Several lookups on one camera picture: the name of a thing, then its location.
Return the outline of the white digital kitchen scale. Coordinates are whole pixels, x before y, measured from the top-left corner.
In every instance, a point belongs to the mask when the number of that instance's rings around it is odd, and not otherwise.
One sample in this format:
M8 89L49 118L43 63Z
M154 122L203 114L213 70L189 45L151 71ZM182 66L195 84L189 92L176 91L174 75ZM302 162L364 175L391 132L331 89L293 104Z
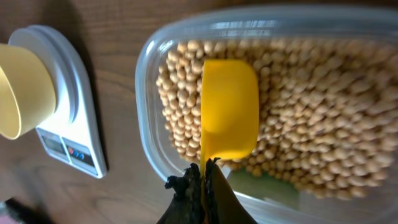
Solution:
M8 43L38 56L55 86L55 112L36 127L46 153L92 177L107 173L90 79L69 40L56 29L32 25L14 31Z

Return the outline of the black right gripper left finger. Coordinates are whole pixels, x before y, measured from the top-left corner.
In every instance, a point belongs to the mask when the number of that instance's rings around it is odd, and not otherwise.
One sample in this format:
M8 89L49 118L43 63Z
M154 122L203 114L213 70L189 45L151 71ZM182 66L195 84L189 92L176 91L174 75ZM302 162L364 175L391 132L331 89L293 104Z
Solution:
M201 204L201 175L197 164L191 163L183 176L171 175L165 183L174 196L157 224L201 224L205 211Z

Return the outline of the soybeans in container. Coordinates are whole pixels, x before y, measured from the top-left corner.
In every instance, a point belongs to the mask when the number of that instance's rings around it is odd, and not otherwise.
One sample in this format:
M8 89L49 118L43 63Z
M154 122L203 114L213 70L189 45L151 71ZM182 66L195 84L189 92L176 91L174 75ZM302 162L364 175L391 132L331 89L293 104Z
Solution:
M219 160L349 200L378 187L397 161L397 47L358 39L188 40L156 79L165 128L181 158L200 159L207 59L241 59L256 72L259 133L250 155Z

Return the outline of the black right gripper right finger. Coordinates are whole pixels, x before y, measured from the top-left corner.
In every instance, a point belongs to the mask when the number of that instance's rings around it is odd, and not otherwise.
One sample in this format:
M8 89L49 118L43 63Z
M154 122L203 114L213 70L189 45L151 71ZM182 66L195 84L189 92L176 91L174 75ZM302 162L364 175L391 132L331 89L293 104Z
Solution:
M205 168L205 192L208 223L257 224L257 221L240 204L216 162L208 159Z

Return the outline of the pale yellow bowl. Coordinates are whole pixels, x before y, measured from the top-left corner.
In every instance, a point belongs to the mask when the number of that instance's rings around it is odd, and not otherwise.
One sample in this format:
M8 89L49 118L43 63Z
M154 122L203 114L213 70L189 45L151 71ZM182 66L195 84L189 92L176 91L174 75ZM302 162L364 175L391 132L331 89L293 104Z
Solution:
M55 88L31 51L1 44L1 135L15 140L53 115Z

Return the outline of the clear plastic container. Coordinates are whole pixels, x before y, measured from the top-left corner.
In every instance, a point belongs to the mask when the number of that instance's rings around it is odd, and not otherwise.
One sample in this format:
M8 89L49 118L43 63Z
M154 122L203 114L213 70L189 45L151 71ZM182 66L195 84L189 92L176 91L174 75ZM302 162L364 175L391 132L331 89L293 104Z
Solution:
M225 9L184 19L155 32L136 67L136 103L144 152L161 179L189 166L171 146L156 79L168 50L181 40L252 37L346 37L397 42L397 11L358 6L283 5ZM269 176L222 169L241 205L258 223L396 223L397 167L365 198L318 199Z

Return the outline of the yellow measuring scoop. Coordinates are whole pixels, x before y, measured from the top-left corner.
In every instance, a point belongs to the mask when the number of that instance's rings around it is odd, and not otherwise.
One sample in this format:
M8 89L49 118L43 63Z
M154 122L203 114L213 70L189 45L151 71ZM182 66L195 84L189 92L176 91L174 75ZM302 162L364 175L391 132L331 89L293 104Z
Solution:
M256 146L259 90L252 66L242 60L208 59L201 86L201 202L208 223L205 168L208 159L242 159Z

